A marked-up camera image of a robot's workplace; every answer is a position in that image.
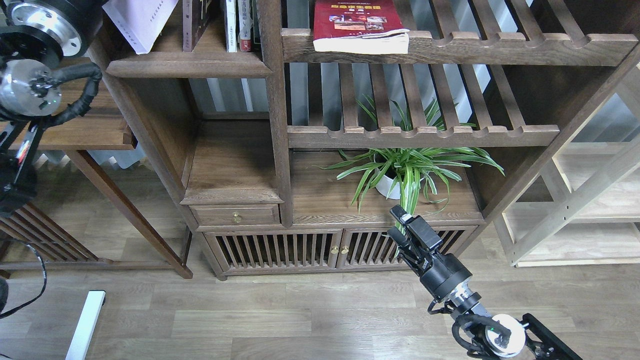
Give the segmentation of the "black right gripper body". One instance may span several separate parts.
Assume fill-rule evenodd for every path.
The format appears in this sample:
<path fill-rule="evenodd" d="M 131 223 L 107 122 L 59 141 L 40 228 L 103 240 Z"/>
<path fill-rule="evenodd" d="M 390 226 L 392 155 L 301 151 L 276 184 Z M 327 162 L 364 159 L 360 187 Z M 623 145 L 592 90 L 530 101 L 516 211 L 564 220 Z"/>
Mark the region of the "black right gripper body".
<path fill-rule="evenodd" d="M 398 254 L 437 303 L 471 295 L 467 283 L 473 274 L 453 254 L 438 251 L 442 239 L 421 216 L 400 227 L 407 249 L 398 248 Z"/>

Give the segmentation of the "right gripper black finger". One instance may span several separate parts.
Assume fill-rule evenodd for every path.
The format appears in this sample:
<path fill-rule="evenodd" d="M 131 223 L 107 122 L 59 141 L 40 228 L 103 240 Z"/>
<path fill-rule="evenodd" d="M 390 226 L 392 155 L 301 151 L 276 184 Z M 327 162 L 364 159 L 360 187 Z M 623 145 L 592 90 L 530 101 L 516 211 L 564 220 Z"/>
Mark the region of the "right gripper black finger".
<path fill-rule="evenodd" d="M 410 224 L 414 220 L 413 215 L 399 204 L 390 209 L 390 214 L 399 224 Z"/>

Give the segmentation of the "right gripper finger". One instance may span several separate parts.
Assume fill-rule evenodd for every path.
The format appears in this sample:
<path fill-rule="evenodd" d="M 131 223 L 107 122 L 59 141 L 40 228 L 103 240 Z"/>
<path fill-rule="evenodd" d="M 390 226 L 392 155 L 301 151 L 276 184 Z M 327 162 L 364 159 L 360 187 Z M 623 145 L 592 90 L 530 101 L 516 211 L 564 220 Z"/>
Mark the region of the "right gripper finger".
<path fill-rule="evenodd" d="M 391 227 L 387 231 L 387 235 L 393 239 L 399 249 L 409 248 L 409 240 L 397 227 Z"/>

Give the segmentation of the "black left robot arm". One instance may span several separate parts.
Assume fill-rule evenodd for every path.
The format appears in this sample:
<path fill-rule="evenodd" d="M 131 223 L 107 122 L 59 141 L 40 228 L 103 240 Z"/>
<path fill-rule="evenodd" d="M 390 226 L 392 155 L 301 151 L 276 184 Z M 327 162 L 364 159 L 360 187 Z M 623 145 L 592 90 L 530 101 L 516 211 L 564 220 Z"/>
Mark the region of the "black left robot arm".
<path fill-rule="evenodd" d="M 3 0 L 0 115 L 1 216 L 36 196 L 32 164 L 45 130 L 84 116 L 99 92 L 92 62 L 60 67 L 83 55 L 103 21 L 103 0 Z"/>

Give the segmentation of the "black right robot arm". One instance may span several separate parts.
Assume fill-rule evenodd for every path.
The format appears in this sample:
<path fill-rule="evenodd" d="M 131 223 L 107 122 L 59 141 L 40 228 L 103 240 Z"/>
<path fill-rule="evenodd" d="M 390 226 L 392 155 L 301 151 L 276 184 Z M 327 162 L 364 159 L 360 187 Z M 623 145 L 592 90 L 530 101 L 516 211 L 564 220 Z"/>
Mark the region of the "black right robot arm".
<path fill-rule="evenodd" d="M 452 336 L 471 358 L 501 360 L 528 348 L 537 360 L 578 360 L 579 356 L 532 314 L 521 320 L 508 314 L 492 315 L 469 289 L 473 274 L 451 253 L 439 252 L 442 239 L 420 216 L 400 205 L 390 213 L 398 227 L 388 230 L 400 257 L 433 296 L 428 312 L 449 314 Z"/>

